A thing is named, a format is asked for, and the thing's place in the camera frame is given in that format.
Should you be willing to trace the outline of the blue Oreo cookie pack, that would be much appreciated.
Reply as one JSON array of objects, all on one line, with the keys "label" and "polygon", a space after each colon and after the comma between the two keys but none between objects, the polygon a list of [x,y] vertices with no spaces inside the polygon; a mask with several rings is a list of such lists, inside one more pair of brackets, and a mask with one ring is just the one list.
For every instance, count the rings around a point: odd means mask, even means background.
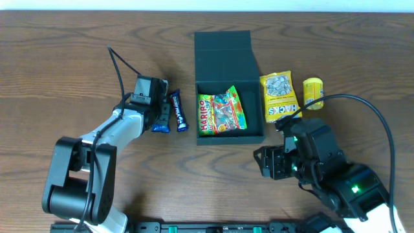
[{"label": "blue Oreo cookie pack", "polygon": [[154,133],[169,133],[170,128],[169,125],[162,125],[162,124],[153,124],[151,127],[151,131]]}]

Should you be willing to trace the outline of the blue Dairy Milk bar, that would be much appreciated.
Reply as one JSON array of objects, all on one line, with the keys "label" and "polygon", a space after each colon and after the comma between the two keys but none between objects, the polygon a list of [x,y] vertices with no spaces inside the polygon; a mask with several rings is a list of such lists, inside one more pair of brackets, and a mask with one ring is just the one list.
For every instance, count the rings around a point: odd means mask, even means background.
[{"label": "blue Dairy Milk bar", "polygon": [[176,116],[176,120],[177,120],[177,131],[178,132],[183,132],[183,131],[187,131],[189,129],[189,125],[188,122],[186,120],[183,108],[182,108],[182,103],[181,103],[181,99],[180,99],[180,90],[177,89],[175,91],[173,91],[170,95],[169,95],[175,116]]}]

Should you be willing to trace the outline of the yellow Hacks candy bag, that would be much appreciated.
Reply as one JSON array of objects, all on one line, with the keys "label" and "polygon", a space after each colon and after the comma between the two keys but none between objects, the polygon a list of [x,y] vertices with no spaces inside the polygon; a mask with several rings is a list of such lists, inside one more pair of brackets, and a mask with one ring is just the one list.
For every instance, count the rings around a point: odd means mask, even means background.
[{"label": "yellow Hacks candy bag", "polygon": [[266,123],[275,123],[300,109],[292,84],[291,71],[261,76],[260,82],[263,86]]}]

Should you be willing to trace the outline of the green Haribo gummy bag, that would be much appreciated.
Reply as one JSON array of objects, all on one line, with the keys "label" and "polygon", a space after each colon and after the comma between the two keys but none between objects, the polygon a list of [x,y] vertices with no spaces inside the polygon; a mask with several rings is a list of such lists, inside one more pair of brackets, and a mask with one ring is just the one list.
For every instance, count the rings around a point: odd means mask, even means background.
[{"label": "green Haribo gummy bag", "polygon": [[197,103],[200,136],[247,129],[246,117],[234,86],[224,94],[198,94]]}]

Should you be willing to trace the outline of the yellow plastic jar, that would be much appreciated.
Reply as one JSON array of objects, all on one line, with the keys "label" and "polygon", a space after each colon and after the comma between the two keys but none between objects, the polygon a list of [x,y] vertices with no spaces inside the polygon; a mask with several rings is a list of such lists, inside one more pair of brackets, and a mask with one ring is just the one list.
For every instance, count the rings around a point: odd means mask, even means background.
[{"label": "yellow plastic jar", "polygon": [[323,82],[319,78],[307,78],[303,82],[304,104],[307,105],[324,96]]}]

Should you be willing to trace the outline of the dark green gift box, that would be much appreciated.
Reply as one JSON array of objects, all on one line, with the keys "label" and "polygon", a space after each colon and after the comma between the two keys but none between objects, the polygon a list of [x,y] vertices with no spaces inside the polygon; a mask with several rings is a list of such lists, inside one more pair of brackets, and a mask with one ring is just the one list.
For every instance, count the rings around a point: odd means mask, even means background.
[{"label": "dark green gift box", "polygon": [[234,86],[241,100],[247,128],[217,135],[197,134],[198,146],[260,144],[265,121],[259,71],[250,31],[195,32],[195,93],[223,94]]}]

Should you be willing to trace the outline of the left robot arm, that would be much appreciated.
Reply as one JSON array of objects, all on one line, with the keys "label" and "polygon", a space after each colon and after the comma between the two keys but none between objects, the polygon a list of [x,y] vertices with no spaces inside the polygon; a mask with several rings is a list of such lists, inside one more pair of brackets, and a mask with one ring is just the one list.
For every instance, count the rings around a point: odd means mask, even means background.
[{"label": "left robot arm", "polygon": [[127,232],[127,216],[113,206],[116,157],[165,117],[168,81],[139,75],[112,115],[78,138],[54,147],[41,206],[73,221],[71,232]]}]

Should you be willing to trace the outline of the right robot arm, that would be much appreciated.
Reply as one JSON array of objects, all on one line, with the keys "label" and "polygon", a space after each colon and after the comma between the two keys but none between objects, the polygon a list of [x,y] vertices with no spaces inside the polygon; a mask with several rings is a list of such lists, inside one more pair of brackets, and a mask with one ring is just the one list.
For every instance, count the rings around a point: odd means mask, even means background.
[{"label": "right robot arm", "polygon": [[280,120],[280,146],[263,146],[253,156],[263,177],[294,177],[353,232],[404,232],[397,209],[378,175],[365,164],[349,162],[331,128],[319,118]]}]

